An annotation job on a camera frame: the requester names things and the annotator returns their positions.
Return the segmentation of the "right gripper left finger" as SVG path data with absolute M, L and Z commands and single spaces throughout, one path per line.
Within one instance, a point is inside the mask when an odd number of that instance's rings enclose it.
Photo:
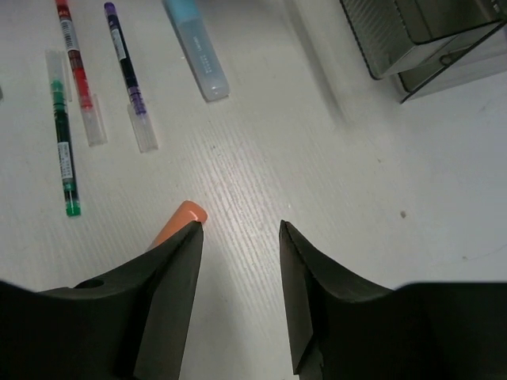
M 203 241 L 202 225 L 191 222 L 76 287 L 2 283 L 2 378 L 178 378 Z

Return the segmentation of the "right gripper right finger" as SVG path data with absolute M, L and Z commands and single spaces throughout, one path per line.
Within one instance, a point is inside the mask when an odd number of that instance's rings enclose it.
M 506 285 L 409 283 L 391 290 L 279 232 L 294 373 L 301 379 L 503 379 Z

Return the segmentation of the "orange highlighter marker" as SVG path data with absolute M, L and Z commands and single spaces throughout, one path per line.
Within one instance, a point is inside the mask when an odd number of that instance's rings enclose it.
M 148 249 L 151 250 L 161 245 L 189 223 L 200 222 L 205 224 L 207 219 L 208 214 L 205 209 L 191 200 L 185 200 L 160 230 Z

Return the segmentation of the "purple gel pen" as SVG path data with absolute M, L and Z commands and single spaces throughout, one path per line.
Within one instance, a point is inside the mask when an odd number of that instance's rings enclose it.
M 128 46 L 124 38 L 116 7 L 112 2 L 104 4 L 105 17 L 110 36 L 116 52 L 124 84 L 128 94 L 128 115 L 132 124 L 135 139 L 141 154 L 158 149 L 158 142 L 154 133 L 147 106 L 135 74 Z

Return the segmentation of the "clear acrylic drawer organizer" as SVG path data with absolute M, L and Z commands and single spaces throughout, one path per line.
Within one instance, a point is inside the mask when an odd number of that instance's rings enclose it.
M 368 72 L 400 103 L 506 70 L 506 3 L 343 1 Z

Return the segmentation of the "blue highlighter marker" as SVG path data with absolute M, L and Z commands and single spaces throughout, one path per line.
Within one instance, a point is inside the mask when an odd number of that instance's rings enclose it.
M 185 51 L 203 98 L 218 101 L 230 94 L 230 87 L 205 28 L 196 1 L 162 2 Z

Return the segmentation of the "red gel pen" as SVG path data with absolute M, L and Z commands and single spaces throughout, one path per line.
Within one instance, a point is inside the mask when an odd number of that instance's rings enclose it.
M 55 1 L 60 28 L 63 33 L 67 57 L 74 78 L 74 85 L 78 95 L 78 103 L 82 115 L 83 125 L 89 146 L 100 146 L 107 143 L 107 136 L 101 118 L 97 96 L 92 94 L 86 71 L 83 65 L 78 38 L 71 17 L 68 2 Z

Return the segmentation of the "green gel pen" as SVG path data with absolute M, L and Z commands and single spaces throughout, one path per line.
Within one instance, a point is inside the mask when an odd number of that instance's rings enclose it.
M 60 178 L 63 187 L 65 210 L 68 217 L 82 214 L 78 194 L 77 177 L 71 141 L 70 120 L 67 110 L 67 77 L 61 51 L 46 50 L 44 53 L 50 86 L 52 114 L 59 157 Z

